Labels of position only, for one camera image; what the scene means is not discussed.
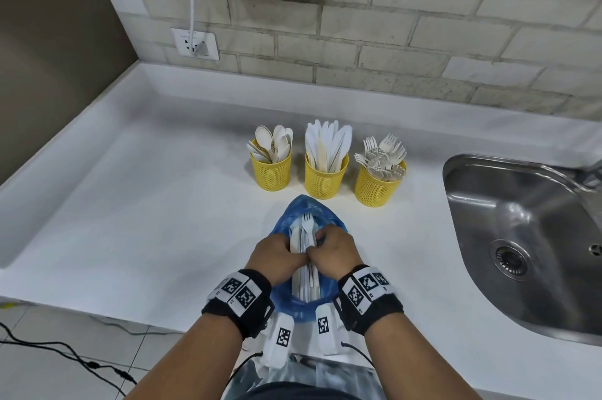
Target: white countertop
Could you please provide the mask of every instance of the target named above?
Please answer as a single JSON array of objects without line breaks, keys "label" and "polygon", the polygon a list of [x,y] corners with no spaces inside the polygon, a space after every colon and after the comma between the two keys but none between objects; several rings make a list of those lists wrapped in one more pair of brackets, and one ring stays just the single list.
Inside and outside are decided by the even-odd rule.
[{"label": "white countertop", "polygon": [[[170,76],[178,72],[185,72],[190,85],[166,91]],[[332,112],[311,100],[314,96],[307,103],[315,111],[296,106],[297,113],[258,108],[254,96],[249,100],[255,107],[200,100],[217,96],[208,95],[208,86],[199,91],[202,84],[195,86],[195,79],[212,78],[225,82],[222,74],[212,72],[135,68],[0,187],[0,295],[181,331],[191,326],[207,294],[226,274],[244,266],[289,202],[305,193],[300,140],[315,116],[304,113]],[[249,92],[253,85],[275,84],[227,78],[244,83]],[[375,112],[365,115],[368,123],[347,117],[355,118],[352,151],[366,135],[379,138],[392,131],[404,140],[408,176],[386,206],[368,208],[357,202],[352,192],[355,164],[339,194],[324,203],[354,236],[364,261],[394,283],[408,317],[473,387],[536,400],[600,398],[602,348],[533,333],[498,311],[475,286],[456,240],[442,167],[462,153],[578,165],[602,154],[601,125],[466,107],[467,119],[482,113],[497,120],[489,122],[496,131],[478,135],[478,127],[471,131],[464,125],[454,133],[441,127],[448,121],[433,123],[432,117],[416,113],[408,122],[384,127],[370,122],[382,115],[379,103],[389,100],[385,97],[393,98],[392,104],[406,104],[407,110],[415,111],[412,104],[418,102],[277,84],[322,91],[330,103],[346,94],[349,98],[339,102],[345,101],[349,114],[357,112],[353,97],[372,97]],[[192,87],[202,94],[177,96],[189,95]],[[154,88],[170,95],[158,96]],[[115,101],[136,91],[139,100],[126,107],[125,116],[127,110]],[[269,88],[264,93],[269,97]],[[421,105],[419,112],[432,103]],[[434,103],[440,112],[464,108]],[[281,108],[275,101],[273,105]],[[121,119],[111,124],[107,117],[115,117],[115,110]],[[291,183],[276,193],[257,186],[245,149],[258,124],[289,125],[296,134]],[[534,133],[521,141],[517,132],[529,129]],[[110,137],[99,134],[109,130]],[[80,163],[87,166],[71,176]],[[39,208],[37,213],[32,206]],[[312,326],[296,326],[293,350],[320,356]],[[339,359],[364,364],[355,355]]]}]

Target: stainless steel sink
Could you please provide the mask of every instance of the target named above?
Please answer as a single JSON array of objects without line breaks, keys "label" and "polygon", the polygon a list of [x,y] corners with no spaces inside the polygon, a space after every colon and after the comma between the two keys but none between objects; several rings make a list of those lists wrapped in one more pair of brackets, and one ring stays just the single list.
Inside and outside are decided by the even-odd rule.
[{"label": "stainless steel sink", "polygon": [[534,332],[602,346],[602,192],[572,176],[476,155],[443,169],[464,265],[485,297]]}]

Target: person's left hand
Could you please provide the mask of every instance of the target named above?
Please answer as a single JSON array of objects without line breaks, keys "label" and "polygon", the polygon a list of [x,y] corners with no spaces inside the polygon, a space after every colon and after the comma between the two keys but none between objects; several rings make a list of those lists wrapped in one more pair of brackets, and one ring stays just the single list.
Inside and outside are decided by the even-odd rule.
[{"label": "person's left hand", "polygon": [[305,252],[290,252],[289,242],[284,234],[268,235],[257,244],[245,268],[257,270],[273,286],[287,281],[308,262]]}]

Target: yellow cup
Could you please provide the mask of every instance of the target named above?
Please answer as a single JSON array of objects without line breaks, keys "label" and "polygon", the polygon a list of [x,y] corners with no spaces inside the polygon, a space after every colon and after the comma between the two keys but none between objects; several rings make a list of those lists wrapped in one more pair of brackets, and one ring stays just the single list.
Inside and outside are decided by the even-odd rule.
[{"label": "yellow cup", "polygon": [[[405,161],[401,161],[399,165],[404,170],[408,170]],[[370,175],[365,167],[360,166],[357,182],[355,182],[355,196],[368,207],[381,207],[387,203],[401,182],[401,180],[383,182]]]},{"label": "yellow cup", "polygon": [[307,153],[305,153],[305,189],[309,195],[316,199],[324,200],[335,197],[348,165],[349,154],[346,154],[342,159],[341,170],[339,172],[334,174],[319,172],[309,165]]},{"label": "yellow cup", "polygon": [[[255,139],[253,139],[253,144],[255,146],[259,146],[257,144],[257,140]],[[266,191],[280,191],[287,186],[291,180],[291,158],[293,157],[292,149],[284,161],[280,161],[275,164],[259,162],[252,156],[251,153],[249,153],[249,156],[251,156],[251,162],[253,163],[255,180],[257,181],[257,184],[260,185],[261,189],[265,189]]]}]

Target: blue bag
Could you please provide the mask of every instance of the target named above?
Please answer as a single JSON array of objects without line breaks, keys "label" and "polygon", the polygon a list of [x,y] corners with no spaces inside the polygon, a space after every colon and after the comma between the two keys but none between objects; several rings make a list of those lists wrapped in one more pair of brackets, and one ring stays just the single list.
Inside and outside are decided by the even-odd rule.
[{"label": "blue bag", "polygon": [[[284,234],[290,236],[291,224],[304,213],[311,213],[318,229],[325,225],[334,224],[341,227],[345,232],[347,228],[334,213],[326,206],[306,195],[300,195],[293,199],[284,210],[272,234]],[[310,322],[315,320],[315,309],[324,303],[331,302],[338,293],[338,285],[335,280],[320,274],[321,299],[312,302],[303,302],[292,293],[293,282],[288,280],[274,286],[270,298],[274,302],[277,312],[289,314],[295,322]]]}]

